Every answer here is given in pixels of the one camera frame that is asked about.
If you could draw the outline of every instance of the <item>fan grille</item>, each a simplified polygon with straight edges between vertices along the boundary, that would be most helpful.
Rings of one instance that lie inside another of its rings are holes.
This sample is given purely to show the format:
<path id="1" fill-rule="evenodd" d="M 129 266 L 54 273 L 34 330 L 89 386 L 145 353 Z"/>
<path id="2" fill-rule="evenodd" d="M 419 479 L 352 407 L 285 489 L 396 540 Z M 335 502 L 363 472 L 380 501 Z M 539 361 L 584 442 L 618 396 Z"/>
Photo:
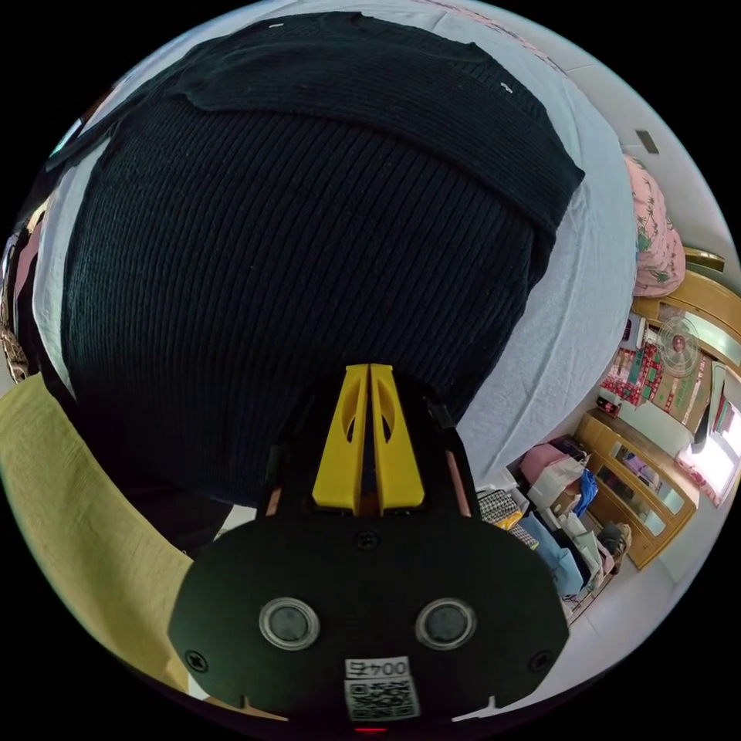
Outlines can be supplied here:
<path id="1" fill-rule="evenodd" d="M 659 330 L 658 351 L 664 368 L 674 377 L 689 376 L 700 359 L 697 330 L 692 322 L 674 316 Z"/>

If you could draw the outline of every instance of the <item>shopping bag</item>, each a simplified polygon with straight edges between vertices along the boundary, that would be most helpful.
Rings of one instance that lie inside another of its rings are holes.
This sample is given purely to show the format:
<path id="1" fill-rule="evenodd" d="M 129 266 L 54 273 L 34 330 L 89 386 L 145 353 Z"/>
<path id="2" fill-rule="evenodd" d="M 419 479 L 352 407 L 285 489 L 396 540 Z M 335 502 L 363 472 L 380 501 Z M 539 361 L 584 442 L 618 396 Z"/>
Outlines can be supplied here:
<path id="1" fill-rule="evenodd" d="M 581 478 L 587 461 L 579 463 L 569 456 L 547 465 L 528 492 L 535 506 L 548 509 L 569 484 Z"/>

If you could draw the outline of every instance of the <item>white bed sheet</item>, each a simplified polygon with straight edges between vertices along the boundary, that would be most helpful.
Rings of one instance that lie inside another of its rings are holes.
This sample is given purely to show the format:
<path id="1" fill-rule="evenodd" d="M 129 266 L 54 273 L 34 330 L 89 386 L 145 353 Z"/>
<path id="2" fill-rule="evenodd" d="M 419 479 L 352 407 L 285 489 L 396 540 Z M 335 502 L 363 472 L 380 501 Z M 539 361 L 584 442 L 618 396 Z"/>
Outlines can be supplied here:
<path id="1" fill-rule="evenodd" d="M 466 3 L 472 6 L 498 20 L 497 8 Z M 120 81 L 87 126 L 206 39 L 264 18 L 330 10 L 359 11 L 476 43 L 540 99 L 569 155 L 586 173 L 559 228 L 546 275 L 531 292 L 500 361 L 458 427 L 475 482 L 482 486 L 555 429 L 600 380 L 632 301 L 636 227 L 628 173 L 617 135 L 574 83 L 515 39 L 430 2 L 269 0 L 204 24 L 158 50 Z M 508 14 L 499 13 L 506 23 Z M 540 47 L 548 53 L 542 40 Z M 72 392 L 60 338 L 64 258 L 90 170 L 101 151 L 69 171 L 52 197 L 34 286 L 34 317 L 42 341 Z"/>

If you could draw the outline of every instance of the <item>screw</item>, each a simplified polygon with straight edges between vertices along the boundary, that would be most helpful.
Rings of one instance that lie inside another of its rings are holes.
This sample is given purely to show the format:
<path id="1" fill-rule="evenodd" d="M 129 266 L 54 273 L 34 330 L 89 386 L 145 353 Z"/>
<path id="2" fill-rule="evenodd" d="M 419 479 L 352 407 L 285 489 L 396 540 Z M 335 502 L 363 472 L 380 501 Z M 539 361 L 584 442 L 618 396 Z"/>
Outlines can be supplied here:
<path id="1" fill-rule="evenodd" d="M 544 672 L 548 668 L 550 659 L 550 651 L 539 651 L 530 659 L 530 663 L 527 665 L 527 668 L 533 674 L 539 674 L 541 672 Z"/>
<path id="2" fill-rule="evenodd" d="M 204 674 L 208 671 L 206 660 L 197 651 L 185 652 L 185 663 L 198 674 Z"/>
<path id="3" fill-rule="evenodd" d="M 381 538 L 374 530 L 361 530 L 355 536 L 355 545 L 358 550 L 375 550 L 381 543 Z"/>

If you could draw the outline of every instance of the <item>yellow fabric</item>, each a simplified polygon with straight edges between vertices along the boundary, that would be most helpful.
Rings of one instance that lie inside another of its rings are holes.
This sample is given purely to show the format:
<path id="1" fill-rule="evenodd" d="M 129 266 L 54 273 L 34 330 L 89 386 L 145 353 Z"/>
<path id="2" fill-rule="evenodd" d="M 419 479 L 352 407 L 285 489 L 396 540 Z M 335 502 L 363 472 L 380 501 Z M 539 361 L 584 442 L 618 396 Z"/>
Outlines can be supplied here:
<path id="1" fill-rule="evenodd" d="M 501 527 L 502 530 L 509 530 L 513 525 L 516 525 L 523 518 L 523 514 L 517 510 L 517 512 L 508 515 L 499 522 L 494 523 L 497 527 Z"/>
<path id="2" fill-rule="evenodd" d="M 0 474 L 25 541 L 101 645 L 188 690 L 167 623 L 191 560 L 126 501 L 40 375 L 0 398 Z"/>

